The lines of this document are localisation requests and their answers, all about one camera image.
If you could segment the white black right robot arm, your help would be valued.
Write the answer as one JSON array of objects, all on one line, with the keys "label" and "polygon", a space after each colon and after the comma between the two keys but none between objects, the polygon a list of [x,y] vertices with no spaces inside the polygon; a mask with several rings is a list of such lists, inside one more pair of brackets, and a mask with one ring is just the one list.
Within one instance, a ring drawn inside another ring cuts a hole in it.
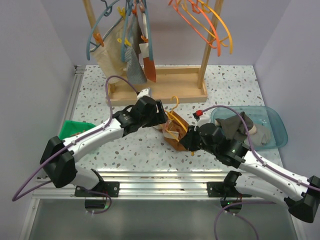
[{"label": "white black right robot arm", "polygon": [[191,152],[203,150],[223,165],[257,176],[254,180],[236,170],[223,183],[227,196],[237,193],[262,198],[288,209],[297,219],[313,223],[320,205],[320,179],[291,172],[267,160],[238,140],[227,139],[213,123],[190,126],[179,141]]}]

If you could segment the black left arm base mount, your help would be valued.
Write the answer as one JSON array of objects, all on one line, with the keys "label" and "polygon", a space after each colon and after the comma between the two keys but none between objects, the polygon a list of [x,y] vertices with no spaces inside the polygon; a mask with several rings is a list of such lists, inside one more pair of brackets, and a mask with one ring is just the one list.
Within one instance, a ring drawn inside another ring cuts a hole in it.
[{"label": "black left arm base mount", "polygon": [[110,197],[117,198],[120,191],[119,181],[105,181],[94,169],[80,168],[75,179],[71,182],[75,186],[76,197]]}]

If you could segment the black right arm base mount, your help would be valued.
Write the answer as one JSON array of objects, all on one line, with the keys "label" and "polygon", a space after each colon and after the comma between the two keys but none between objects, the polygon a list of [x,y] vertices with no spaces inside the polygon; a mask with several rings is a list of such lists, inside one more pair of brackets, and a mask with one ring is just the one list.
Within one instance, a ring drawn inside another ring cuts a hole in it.
[{"label": "black right arm base mount", "polygon": [[209,181],[206,183],[207,195],[209,198],[250,198],[250,194],[242,194],[236,190],[237,180],[242,174],[231,170],[223,181]]}]

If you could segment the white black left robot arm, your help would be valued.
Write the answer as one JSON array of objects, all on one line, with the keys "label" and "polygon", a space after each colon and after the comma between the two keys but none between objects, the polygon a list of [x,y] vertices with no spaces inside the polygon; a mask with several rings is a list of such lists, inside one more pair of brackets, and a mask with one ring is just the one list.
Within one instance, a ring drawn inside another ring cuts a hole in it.
[{"label": "white black left robot arm", "polygon": [[96,170],[76,163],[106,143],[135,133],[139,128],[164,124],[167,119],[161,100],[143,96],[90,130],[63,140],[52,137],[40,160],[41,166],[56,188],[72,184],[85,188],[92,196],[99,196],[104,190],[102,177]]}]

